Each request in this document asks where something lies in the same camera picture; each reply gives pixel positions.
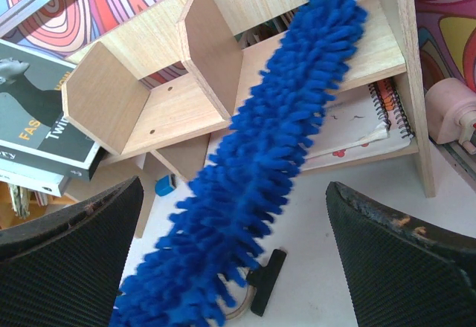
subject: book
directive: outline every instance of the book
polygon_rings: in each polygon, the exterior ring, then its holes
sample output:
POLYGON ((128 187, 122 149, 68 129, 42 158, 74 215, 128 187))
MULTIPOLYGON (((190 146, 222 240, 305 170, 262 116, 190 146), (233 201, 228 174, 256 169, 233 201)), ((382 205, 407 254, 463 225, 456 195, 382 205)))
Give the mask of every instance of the book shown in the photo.
POLYGON ((289 28, 291 22, 289 21, 288 17, 285 14, 280 15, 280 19, 284 22, 286 28, 289 28))
POLYGON ((382 105, 371 85, 339 93, 327 103, 321 131, 310 136, 314 145, 306 159, 387 138, 389 122, 382 105))
POLYGON ((8 184, 10 197, 12 199, 12 209, 15 211, 15 216, 25 219, 30 215, 28 207, 30 206, 30 193, 24 187, 15 184, 8 184))
POLYGON ((0 181, 61 197, 70 178, 14 161, 0 160, 0 181))
POLYGON ((71 63, 0 41, 0 158, 89 181, 97 143, 62 112, 71 63))
POLYGON ((38 204, 39 207, 48 206, 48 195, 46 193, 38 192, 38 191, 34 191, 34 193, 35 193, 36 204, 38 204))
POLYGON ((272 21, 278 33, 282 33, 288 30, 286 24, 280 17, 275 17, 274 19, 272 19, 272 21))
POLYGON ((377 155, 383 155, 404 149, 411 143, 414 133, 400 101, 395 83, 392 79, 379 80, 373 83, 373 91, 379 97, 387 113, 390 123, 389 136, 383 140, 373 141, 361 146, 347 147, 326 155, 313 157, 303 165, 303 170, 316 169, 348 161, 360 160, 377 155))

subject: psychedelic pattern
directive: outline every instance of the psychedelic pattern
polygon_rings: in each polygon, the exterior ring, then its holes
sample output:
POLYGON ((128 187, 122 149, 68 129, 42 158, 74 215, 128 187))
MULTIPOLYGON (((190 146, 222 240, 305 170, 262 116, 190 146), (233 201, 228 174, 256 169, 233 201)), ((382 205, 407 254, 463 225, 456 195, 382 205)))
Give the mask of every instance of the psychedelic pattern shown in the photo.
POLYGON ((476 0, 415 0, 423 82, 448 77, 476 91, 476 0))
MULTIPOLYGON (((4 13, 20 0, 1 0, 4 13)), ((4 39, 46 54, 66 57, 160 0, 53 0, 4 39)), ((149 87, 187 73, 178 63, 147 77, 149 87)))
MULTIPOLYGON (((19 0, 1 0, 0 13, 19 0)), ((53 0, 5 39, 66 57, 160 0, 53 0)), ((415 0, 426 88, 455 77, 476 91, 476 0, 415 0)), ((154 87, 186 71, 180 63, 143 80, 154 87)))

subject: wooden desk organizer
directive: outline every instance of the wooden desk organizer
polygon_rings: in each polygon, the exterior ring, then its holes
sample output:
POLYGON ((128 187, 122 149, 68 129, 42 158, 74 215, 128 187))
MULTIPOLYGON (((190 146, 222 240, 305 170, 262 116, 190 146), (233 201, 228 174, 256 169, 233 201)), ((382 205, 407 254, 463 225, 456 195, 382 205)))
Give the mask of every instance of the wooden desk organizer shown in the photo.
MULTIPOLYGON (((63 85, 66 117, 111 155, 112 163, 151 152, 185 179, 202 167, 207 134, 228 125, 259 84, 259 70, 283 33, 245 50, 234 36, 306 0, 162 0, 68 59, 79 63, 63 85), (149 91, 139 80, 181 61, 188 74, 149 91)), ((433 196, 414 0, 361 0, 364 37, 341 91, 395 76, 416 132, 398 152, 350 164, 413 155, 433 196)))

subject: white desk surface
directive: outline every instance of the white desk surface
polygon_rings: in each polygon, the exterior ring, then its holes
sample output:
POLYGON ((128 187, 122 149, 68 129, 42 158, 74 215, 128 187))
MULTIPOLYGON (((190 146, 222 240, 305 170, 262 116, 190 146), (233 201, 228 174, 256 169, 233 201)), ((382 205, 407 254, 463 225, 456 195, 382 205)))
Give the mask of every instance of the white desk surface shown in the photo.
MULTIPOLYGON (((298 177, 289 205, 262 241, 266 262, 276 247, 288 257, 274 287, 265 315, 246 312, 230 327, 356 327, 350 294, 327 217, 325 192, 330 181, 340 181, 392 208, 449 230, 476 238, 476 194, 441 154, 431 150, 437 197, 423 194, 416 167, 403 157, 317 175, 298 177)), ((142 256, 170 229, 167 216, 189 190, 157 198, 142 239, 134 239, 124 276, 134 272, 142 256)))

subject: red drawing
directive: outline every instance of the red drawing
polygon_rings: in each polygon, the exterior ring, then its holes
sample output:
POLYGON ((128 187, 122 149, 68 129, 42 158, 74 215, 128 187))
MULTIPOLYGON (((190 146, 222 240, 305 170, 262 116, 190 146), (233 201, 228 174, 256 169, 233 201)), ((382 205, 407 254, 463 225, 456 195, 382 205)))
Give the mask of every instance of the red drawing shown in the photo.
POLYGON ((337 156, 338 158, 342 158, 345 156, 345 149, 344 150, 339 150, 339 151, 334 151, 332 153, 332 156, 337 156))

